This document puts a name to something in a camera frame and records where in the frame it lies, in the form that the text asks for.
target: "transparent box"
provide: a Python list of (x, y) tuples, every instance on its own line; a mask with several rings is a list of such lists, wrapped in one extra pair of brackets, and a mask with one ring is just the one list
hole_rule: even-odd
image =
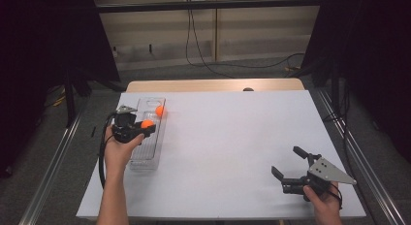
[[(134, 150), (129, 162), (131, 170), (157, 170), (160, 162), (161, 145), (166, 128), (167, 113), (165, 98), (141, 98), (137, 105), (136, 121), (150, 119), (156, 125), (155, 132), (145, 138), (141, 145)], [(157, 114), (156, 109), (163, 107), (162, 113)]]

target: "electrical cable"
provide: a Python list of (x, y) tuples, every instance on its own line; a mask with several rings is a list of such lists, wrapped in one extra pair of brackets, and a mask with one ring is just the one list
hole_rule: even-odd
[[(226, 77), (226, 78), (230, 78), (230, 79), (234, 79), (234, 77), (232, 77), (232, 76), (229, 76), (229, 75), (226, 75), (226, 74), (223, 74), (223, 73), (218, 73), (218, 72), (216, 72), (216, 71), (214, 71), (214, 70), (212, 70), (211, 68), (209, 68), (208, 67), (208, 65), (206, 64), (206, 62), (205, 62), (205, 60), (203, 59), (203, 55), (202, 55), (202, 52), (201, 52), (201, 50), (200, 50), (200, 46), (199, 46), (199, 41), (198, 41), (198, 39), (197, 39), (197, 32), (196, 32), (196, 26), (195, 26), (195, 24), (194, 24), (194, 16), (193, 16), (193, 11), (192, 10), (189, 10), (188, 11), (188, 22), (189, 22), (189, 24), (188, 24), (188, 34), (190, 35), (190, 27), (191, 27), (191, 23), (193, 23), (193, 32), (194, 32), (194, 36), (195, 36), (195, 38), (196, 38), (196, 44), (197, 44), (197, 49), (198, 49), (198, 51), (199, 51), (199, 54), (200, 54), (200, 57), (201, 57), (201, 59), (202, 59), (202, 62), (203, 62), (203, 64), (204, 64), (204, 66), (205, 67), (207, 67), (208, 68), (208, 70), (211, 72), (211, 73), (214, 73), (214, 74), (216, 74), (216, 75), (220, 75), (220, 76), (223, 76), (223, 77)], [(187, 53), (187, 49), (188, 49), (188, 41), (189, 41), (189, 38), (190, 38), (190, 36), (187, 36), (187, 43), (186, 43), (186, 45), (185, 45), (185, 56), (186, 56), (186, 58), (187, 58), (187, 61), (190, 63), (190, 65), (193, 65), (193, 66), (196, 66), (196, 67), (198, 67), (198, 65), (195, 65), (195, 64), (192, 64), (189, 60), (188, 60), (188, 53)]]
[[(342, 119), (344, 121), (344, 127), (343, 127), (343, 131), (342, 131), (342, 133), (343, 133), (342, 134), (342, 149), (344, 151), (344, 155), (345, 155), (345, 158), (347, 160), (349, 175), (351, 175), (353, 178), (357, 179), (356, 174), (355, 174), (355, 172), (353, 171), (353, 168), (352, 168), (352, 163), (351, 163), (351, 160), (349, 158), (348, 148), (347, 148), (348, 112), (349, 112), (349, 109), (350, 109), (350, 105), (351, 105), (351, 103), (350, 103), (350, 89), (349, 89), (348, 82), (346, 80), (345, 83), (344, 83), (344, 96), (343, 96), (343, 99), (341, 100), (341, 104), (340, 104), (340, 108), (341, 109), (343, 108), (343, 113), (340, 116), (338, 116), (335, 112), (332, 112), (328, 116), (323, 118), (323, 121), (335, 121), (335, 120), (339, 120), (339, 119)], [(357, 186), (360, 194), (363, 196), (365, 206), (369, 211), (369, 215), (370, 215), (372, 221), (374, 222), (374, 224), (378, 224), (375, 220), (374, 214), (372, 213), (372, 211), (369, 207), (368, 201), (366, 200), (366, 198), (364, 196), (364, 192), (363, 192), (362, 188), (360, 187), (360, 184), (357, 183), (355, 186)]]
[(338, 189), (337, 186), (335, 186), (335, 185), (333, 185), (333, 184), (331, 184), (331, 186), (334, 187), (334, 188), (336, 189), (336, 191), (338, 191), (338, 196), (335, 195), (334, 193), (332, 193), (330, 190), (327, 190), (327, 192), (328, 192), (330, 195), (332, 195), (333, 197), (335, 197), (336, 200), (338, 200), (338, 202), (339, 202), (339, 209), (342, 209), (342, 193), (341, 193), (341, 191)]
[[(194, 63), (192, 63), (192, 62), (190, 61), (190, 59), (188, 58), (188, 42), (189, 42), (189, 40), (190, 40), (191, 23), (193, 23), (193, 32), (194, 32), (195, 39), (196, 39), (197, 49), (198, 49), (199, 54), (200, 54), (200, 57), (201, 57), (201, 59), (202, 59), (202, 61), (203, 61), (203, 64), (202, 64), (202, 65), (194, 64)], [(290, 58), (292, 58), (292, 57), (294, 57), (294, 56), (298, 56), (298, 55), (304, 55), (304, 53), (294, 53), (294, 54), (291, 54), (291, 55), (287, 56), (286, 58), (284, 58), (283, 60), (281, 60), (281, 61), (279, 61), (279, 62), (276, 62), (276, 63), (273, 63), (273, 64), (269, 64), (269, 65), (266, 65), (266, 66), (246, 66), (246, 65), (238, 65), (238, 64), (232, 64), (232, 63), (205, 63), (205, 61), (204, 61), (204, 59), (203, 59), (203, 55), (202, 55), (202, 53), (201, 53), (201, 51), (200, 51), (200, 47), (199, 47), (199, 41), (198, 41), (198, 38), (197, 38), (197, 31), (196, 31), (196, 27), (195, 27), (195, 24), (194, 24), (193, 11), (191, 11), (191, 10), (188, 11), (188, 34), (187, 34), (187, 41), (186, 41), (186, 44), (185, 44), (185, 57), (186, 57), (186, 59), (187, 59), (187, 62), (188, 62), (191, 66), (194, 66), (194, 67), (204, 67), (204, 66), (206, 66), (206, 67), (208, 67), (208, 69), (209, 69), (209, 66), (229, 66), (229, 67), (250, 68), (250, 69), (264, 69), (264, 68), (270, 68), (270, 67), (278, 66), (278, 65), (280, 65), (281, 63), (284, 63), (284, 62), (287, 62), (287, 63), (288, 63), (288, 66), (290, 66), (290, 64), (289, 64), (289, 62), (288, 62), (288, 61), (290, 60)], [(232, 78), (231, 76), (217, 73), (217, 72), (215, 72), (215, 71), (213, 71), (213, 70), (211, 70), (211, 69), (209, 69), (209, 70), (210, 70), (212, 73), (215, 73), (215, 74), (217, 74), (217, 75), (222, 75), (222, 76), (224, 76), (224, 77)]]
[(106, 119), (106, 122), (103, 126), (103, 133), (102, 133), (102, 139), (100, 141), (100, 150), (99, 150), (99, 176), (100, 176), (100, 182), (102, 183), (102, 187), (104, 188), (104, 185), (106, 183), (106, 176), (104, 174), (104, 154), (106, 150), (106, 145), (109, 139), (112, 137), (110, 136), (108, 139), (105, 140), (106, 136), (106, 130), (107, 127), (109, 127), (109, 122), (111, 119), (115, 116), (115, 112), (112, 112), (109, 114), (109, 116)]
[(287, 74), (284, 76), (284, 78), (289, 78), (289, 76), (290, 76), (290, 74), (291, 74), (291, 69), (293, 69), (291, 66), (290, 66), (290, 58), (291, 57), (293, 57), (293, 56), (296, 56), (296, 55), (304, 55), (304, 53), (295, 53), (295, 54), (292, 54), (292, 55), (290, 55), (290, 56), (288, 56), (287, 58), (286, 58), (286, 60), (287, 60), (287, 68), (288, 68), (288, 70), (287, 70)]

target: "aluminum rail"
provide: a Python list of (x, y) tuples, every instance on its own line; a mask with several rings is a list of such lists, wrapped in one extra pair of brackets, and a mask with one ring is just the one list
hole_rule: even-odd
[[(333, 114), (332, 104), (330, 95), (323, 89), (318, 91), (320, 97), (328, 111), (328, 113)], [(336, 119), (334, 125), (339, 131), (339, 134), (343, 138), (345, 123), (342, 119)], [(367, 182), (369, 188), (374, 194), (378, 204), (380, 205), (383, 212), (386, 214), (390, 224), (402, 225), (407, 224), (402, 218), (393, 198), (390, 196), (388, 191), (385, 189), (384, 185), (381, 183), (378, 176), (372, 170), (368, 161), (366, 160), (360, 146), (357, 144), (351, 132), (347, 129), (347, 149), (353, 156), (357, 166), (359, 167), (361, 173), (363, 174), (365, 181)]]
[(73, 136), (76, 134), (76, 130), (79, 126), (79, 121), (82, 114), (85, 111), (88, 98), (84, 99), (80, 105), (79, 113), (75, 120), (72, 122), (71, 126), (66, 128), (63, 138), (56, 149), (54, 156), (51, 159), (48, 169), (46, 170), (43, 179), (38, 186), (36, 193), (34, 194), (30, 204), (28, 205), (24, 215), (21, 217), (19, 225), (34, 225), (43, 209), (43, 205), (46, 202), (48, 193), (51, 190), (54, 179), (57, 177), (58, 171), (60, 169), (61, 163), (63, 162), (64, 156), (67, 149), (70, 147)]
[(107, 4), (96, 7), (46, 7), (44, 10), (57, 13), (131, 13), (178, 10), (241, 9), (269, 7), (304, 7), (323, 4), (341, 4), (351, 0), (230, 0), (230, 1), (192, 1), (148, 4)]

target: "wall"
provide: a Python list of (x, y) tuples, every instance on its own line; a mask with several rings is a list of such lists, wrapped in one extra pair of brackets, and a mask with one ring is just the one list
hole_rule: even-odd
[[(96, 5), (182, 0), (95, 0)], [(305, 52), (318, 7), (193, 11), (205, 61), (287, 56)], [(187, 11), (101, 14), (118, 70), (186, 64)], [(201, 62), (191, 27), (188, 57)]]

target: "white tabletop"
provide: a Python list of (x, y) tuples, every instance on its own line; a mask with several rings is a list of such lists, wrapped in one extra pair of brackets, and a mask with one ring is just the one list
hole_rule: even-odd
[[(130, 217), (313, 217), (301, 195), (283, 194), (271, 166), (285, 177), (306, 175), (298, 145), (345, 171), (308, 91), (123, 93), (118, 105), (135, 107), (144, 97), (166, 98), (168, 118), (158, 170), (125, 172)], [(365, 216), (353, 186), (340, 190), (341, 216)], [(95, 219), (102, 192), (96, 164), (77, 216)]]

